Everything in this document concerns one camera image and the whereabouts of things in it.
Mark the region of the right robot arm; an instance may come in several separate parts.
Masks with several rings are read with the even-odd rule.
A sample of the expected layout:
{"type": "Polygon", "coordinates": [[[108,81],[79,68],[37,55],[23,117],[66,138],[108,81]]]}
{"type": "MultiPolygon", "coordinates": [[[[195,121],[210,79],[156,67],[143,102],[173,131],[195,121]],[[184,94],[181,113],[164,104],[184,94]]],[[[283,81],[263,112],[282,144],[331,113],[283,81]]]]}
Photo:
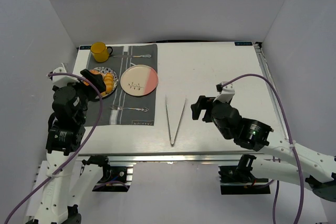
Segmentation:
{"type": "Polygon", "coordinates": [[[225,185],[249,184],[268,178],[299,185],[316,196],[335,201],[335,157],[313,151],[297,143],[290,143],[274,133],[271,126],[242,117],[229,102],[215,97],[200,96],[191,105],[192,119],[198,120],[205,111],[203,122],[214,123],[226,140],[258,153],[280,159],[274,163],[255,155],[244,154],[237,166],[222,166],[219,171],[225,185]]]}

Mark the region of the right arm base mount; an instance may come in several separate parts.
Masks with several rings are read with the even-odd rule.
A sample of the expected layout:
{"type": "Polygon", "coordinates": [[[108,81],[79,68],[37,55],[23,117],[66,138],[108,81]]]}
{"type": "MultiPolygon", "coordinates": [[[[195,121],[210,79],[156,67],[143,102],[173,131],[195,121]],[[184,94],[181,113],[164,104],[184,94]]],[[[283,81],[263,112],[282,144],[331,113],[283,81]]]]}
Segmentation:
{"type": "Polygon", "coordinates": [[[221,195],[267,195],[271,182],[266,178],[256,178],[252,164],[256,156],[243,155],[237,165],[219,167],[221,195]]]}

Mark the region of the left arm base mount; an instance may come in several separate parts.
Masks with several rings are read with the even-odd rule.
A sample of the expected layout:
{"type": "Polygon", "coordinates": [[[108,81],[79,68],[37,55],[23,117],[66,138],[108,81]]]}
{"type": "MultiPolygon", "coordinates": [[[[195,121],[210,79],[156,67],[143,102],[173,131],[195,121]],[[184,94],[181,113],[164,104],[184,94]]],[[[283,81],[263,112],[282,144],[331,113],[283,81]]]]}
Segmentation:
{"type": "Polygon", "coordinates": [[[92,165],[98,165],[102,168],[102,177],[96,183],[93,190],[94,192],[128,192],[130,185],[127,185],[128,167],[126,166],[113,166],[107,156],[94,155],[82,162],[82,171],[92,165]]]}

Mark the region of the metal tongs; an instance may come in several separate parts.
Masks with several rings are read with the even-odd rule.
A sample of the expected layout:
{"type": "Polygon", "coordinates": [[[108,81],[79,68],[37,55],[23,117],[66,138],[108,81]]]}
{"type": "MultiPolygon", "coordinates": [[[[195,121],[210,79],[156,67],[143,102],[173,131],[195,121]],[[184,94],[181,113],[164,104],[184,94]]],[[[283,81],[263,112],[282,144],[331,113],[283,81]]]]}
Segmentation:
{"type": "Polygon", "coordinates": [[[177,134],[180,129],[182,117],[186,106],[186,98],[177,99],[165,96],[165,111],[167,119],[167,128],[169,135],[169,143],[171,146],[175,145],[177,134]]]}

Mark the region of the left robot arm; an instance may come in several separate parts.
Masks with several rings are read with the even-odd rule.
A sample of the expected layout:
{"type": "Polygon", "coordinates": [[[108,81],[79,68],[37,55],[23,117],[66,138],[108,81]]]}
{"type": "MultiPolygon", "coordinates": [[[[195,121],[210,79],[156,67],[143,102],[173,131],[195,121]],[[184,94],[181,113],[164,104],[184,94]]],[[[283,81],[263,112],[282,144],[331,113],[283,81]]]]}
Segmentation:
{"type": "Polygon", "coordinates": [[[108,161],[91,157],[84,161],[85,169],[74,186],[71,177],[79,151],[93,133],[85,133],[88,103],[101,98],[106,85],[101,74],[87,69],[77,76],[59,67],[48,77],[54,94],[46,143],[47,178],[37,186],[42,196],[29,223],[80,223],[79,208],[103,177],[108,161]]]}

